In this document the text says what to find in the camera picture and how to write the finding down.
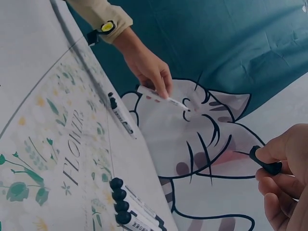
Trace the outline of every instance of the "wrist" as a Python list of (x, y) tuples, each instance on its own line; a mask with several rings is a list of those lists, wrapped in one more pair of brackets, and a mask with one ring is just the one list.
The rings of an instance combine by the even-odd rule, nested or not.
[(134, 31), (128, 27), (126, 28), (112, 43), (124, 56), (131, 52), (140, 50), (144, 44), (134, 33)]

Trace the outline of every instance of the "cat ear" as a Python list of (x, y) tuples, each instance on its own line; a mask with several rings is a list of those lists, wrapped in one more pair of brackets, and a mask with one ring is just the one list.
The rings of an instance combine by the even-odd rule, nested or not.
[(122, 101), (125, 107), (128, 109), (131, 117), (133, 117), (135, 123), (138, 124), (138, 115), (135, 110), (138, 104), (139, 96), (136, 93), (130, 92), (122, 96)]
[(209, 92), (220, 103), (226, 105), (230, 109), (235, 120), (237, 120), (243, 114), (250, 99), (250, 94), (236, 95), (236, 94), (222, 93), (219, 91), (209, 91)]

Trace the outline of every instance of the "drawing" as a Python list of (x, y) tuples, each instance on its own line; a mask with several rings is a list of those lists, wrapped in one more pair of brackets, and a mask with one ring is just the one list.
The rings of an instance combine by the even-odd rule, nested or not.
[[(182, 112), (134, 92), (122, 100), (145, 137), (179, 229), (253, 230), (259, 166), (248, 154), (263, 142), (237, 123), (250, 95), (207, 90), (175, 79), (172, 97), (192, 111)], [(239, 200), (236, 195), (248, 189)]]
[[(86, 41), (75, 48), (102, 85), (106, 75)], [(0, 133), (0, 231), (66, 230), (57, 222), (64, 215), (75, 219), (73, 230), (117, 230), (106, 191), (113, 175), (107, 110), (74, 54), (38, 81)], [(91, 202), (84, 193), (95, 194), (92, 211), (82, 207)]]

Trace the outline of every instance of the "white marker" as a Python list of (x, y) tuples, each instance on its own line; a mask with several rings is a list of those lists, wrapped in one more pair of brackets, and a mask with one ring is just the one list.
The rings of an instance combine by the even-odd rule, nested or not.
[(126, 196), (128, 195), (131, 199), (133, 199), (145, 212), (147, 212), (151, 217), (158, 220), (160, 224), (164, 224), (164, 221), (153, 211), (150, 209), (149, 206), (147, 206), (135, 193), (134, 191), (129, 188), (126, 184), (124, 184), (124, 181), (118, 177), (113, 178), (109, 182), (110, 188), (114, 191), (112, 193), (114, 200), (124, 200)]
[(128, 118), (125, 116), (124, 113), (122, 113), (120, 111), (120, 109), (118, 108), (117, 106), (117, 103), (116, 103), (116, 99), (113, 96), (113, 93), (110, 92), (108, 93), (108, 97), (109, 97), (109, 100), (110, 100), (110, 105), (111, 105), (111, 109), (113, 110), (113, 112), (115, 113), (116, 117), (120, 120), (120, 122), (123, 124), (125, 130), (129, 133), (129, 135), (134, 138), (134, 139), (137, 139), (137, 137), (135, 136), (134, 134), (134, 131), (133, 129), (131, 128), (131, 125), (129, 125), (129, 120)]
[(160, 225), (158, 220), (151, 217), (144, 212), (144, 210), (139, 208), (138, 204), (134, 204), (133, 200), (127, 201), (117, 201), (115, 204), (115, 211), (119, 212), (129, 212), (131, 214), (136, 214), (137, 218), (143, 222), (144, 224), (148, 225), (154, 231), (166, 231), (165, 227)]
[(119, 212), (115, 216), (115, 220), (118, 224), (125, 226), (132, 231), (154, 231), (148, 225), (144, 224), (140, 219), (137, 218), (137, 214), (129, 212)]
[(144, 86), (139, 86), (138, 89), (137, 89), (137, 92), (141, 93), (141, 94), (144, 94), (146, 96), (149, 96), (155, 100), (159, 100), (159, 101), (167, 101), (173, 105), (176, 105), (180, 108), (182, 108), (184, 111), (189, 111), (190, 112), (190, 109), (188, 107), (186, 107), (184, 104), (172, 99), (172, 98), (167, 98), (167, 99), (164, 99), (162, 97), (160, 97), (156, 91), (152, 90), (152, 89), (149, 89), (149, 88), (146, 88)]

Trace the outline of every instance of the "marker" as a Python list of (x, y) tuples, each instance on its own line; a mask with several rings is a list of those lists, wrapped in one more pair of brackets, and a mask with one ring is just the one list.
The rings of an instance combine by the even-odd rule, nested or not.
[(147, 206), (139, 197), (136, 196), (136, 194), (133, 192), (132, 189), (130, 189), (127, 185), (124, 184), (123, 180), (120, 178), (113, 178), (110, 182), (110, 188), (114, 191), (113, 195), (115, 195), (116, 198), (119, 198), (118, 200), (123, 200), (126, 195), (128, 194), (137, 204), (143, 208), (145, 212), (147, 212), (151, 217), (158, 220), (160, 224), (164, 224), (164, 221)]
[(253, 148), (250, 150), (249, 157), (255, 161), (257, 164), (259, 164), (261, 167), (263, 167), (268, 173), (270, 173), (273, 176), (276, 176), (278, 173), (281, 172), (282, 168), (282, 162), (276, 162), (271, 164), (266, 164), (262, 161), (260, 161), (256, 157), (256, 151), (260, 148), (260, 146), (253, 146)]
[(157, 230), (157, 231), (166, 231), (166, 228), (163, 225), (160, 225), (158, 220), (149, 220), (145, 215), (147, 213), (138, 210), (132, 202), (128, 203), (127, 201), (117, 201), (115, 204), (115, 211), (117, 213), (119, 212), (129, 212), (137, 214), (137, 218), (142, 221), (143, 223), (147, 224), (151, 229)]
[(117, 106), (117, 103), (116, 103), (116, 99), (113, 96), (113, 93), (110, 92), (108, 93), (108, 97), (109, 97), (109, 100), (110, 100), (110, 105), (111, 105), (111, 109), (113, 110), (114, 114), (116, 115), (116, 117), (120, 120), (120, 122), (123, 124), (125, 130), (129, 133), (129, 135), (134, 138), (134, 139), (137, 139), (137, 137), (135, 136), (134, 134), (134, 131), (133, 129), (131, 128), (131, 126), (129, 125), (129, 120), (127, 119), (126, 116), (124, 116), (124, 113), (122, 113), (120, 111), (120, 109), (118, 108)]
[(140, 207), (134, 200), (132, 200), (129, 196), (125, 198), (125, 201), (117, 201), (115, 204), (115, 211), (134, 211), (138, 212), (140, 215), (142, 215), (147, 221), (149, 221), (151, 224), (154, 225), (154, 227), (159, 227), (162, 231), (165, 231), (165, 227), (163, 224), (159, 223), (158, 220), (151, 217), (147, 212), (143, 210), (142, 207)]
[(134, 214), (133, 212), (119, 212), (115, 215), (115, 220), (118, 224), (123, 225), (132, 231), (155, 231), (138, 219), (137, 214)]
[(144, 94), (146, 96), (149, 96), (155, 100), (160, 100), (160, 101), (167, 101), (173, 105), (176, 105), (178, 107), (180, 107), (181, 109), (183, 109), (184, 111), (189, 111), (190, 112), (190, 109), (188, 107), (186, 107), (184, 104), (172, 99), (172, 98), (167, 98), (167, 99), (164, 99), (162, 97), (160, 97), (156, 91), (152, 90), (152, 89), (149, 89), (149, 88), (146, 88), (144, 86), (138, 86), (138, 89), (137, 89), (137, 92), (141, 93), (141, 94)]

